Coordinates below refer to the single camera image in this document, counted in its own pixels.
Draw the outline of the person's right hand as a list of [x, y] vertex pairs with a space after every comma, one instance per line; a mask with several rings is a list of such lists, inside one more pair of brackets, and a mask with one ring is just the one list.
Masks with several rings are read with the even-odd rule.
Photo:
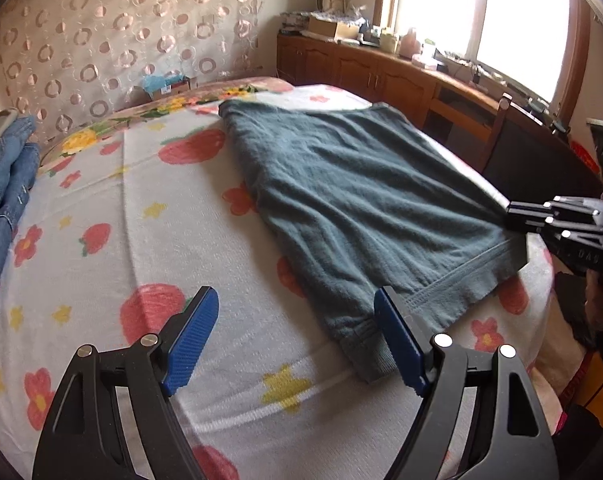
[[585, 312], [593, 340], [603, 350], [603, 278], [592, 270], [587, 272]]

